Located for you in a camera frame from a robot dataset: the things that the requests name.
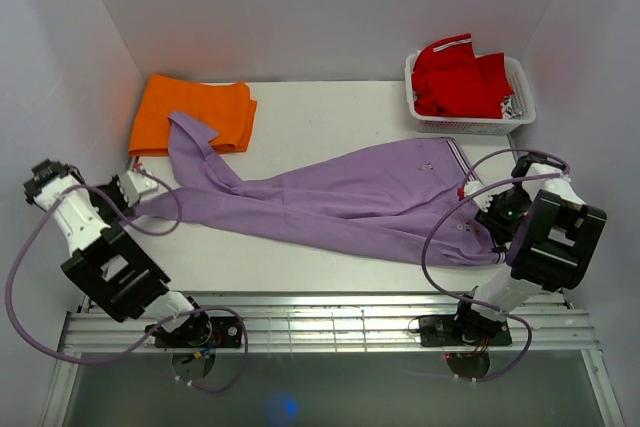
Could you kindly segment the purple trousers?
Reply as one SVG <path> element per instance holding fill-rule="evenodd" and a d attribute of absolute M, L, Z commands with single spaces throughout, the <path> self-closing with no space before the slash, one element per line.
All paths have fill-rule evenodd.
<path fill-rule="evenodd" d="M 458 187 L 469 161 L 450 137 L 375 145 L 263 180 L 243 180 L 211 146 L 214 130 L 170 115 L 169 159 L 179 186 L 136 214 L 350 255 L 419 265 L 503 262 Z"/>

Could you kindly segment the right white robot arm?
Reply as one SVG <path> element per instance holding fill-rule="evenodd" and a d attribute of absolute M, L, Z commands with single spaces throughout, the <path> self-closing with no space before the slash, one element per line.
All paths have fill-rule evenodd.
<path fill-rule="evenodd" d="M 607 222 L 604 210 L 575 193 L 566 164 L 548 154 L 526 153 L 511 176 L 503 192 L 485 192 L 471 178 L 460 193 L 478 207 L 475 221 L 508 267 L 458 304 L 451 329 L 464 344 L 505 334 L 507 315 L 530 297 L 577 287 Z"/>

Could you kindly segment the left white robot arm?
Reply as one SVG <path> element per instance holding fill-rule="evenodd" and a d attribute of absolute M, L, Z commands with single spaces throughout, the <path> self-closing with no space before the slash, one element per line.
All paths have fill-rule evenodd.
<path fill-rule="evenodd" d="M 213 340 L 209 317 L 190 297 L 169 288 L 170 278 L 120 225 L 142 198 L 162 185 L 140 165 L 88 189 L 78 169 L 46 159 L 23 184 L 26 201 L 53 219 L 68 245 L 66 277 L 113 320 L 146 315 L 167 323 L 146 331 L 162 346 L 201 347 Z"/>

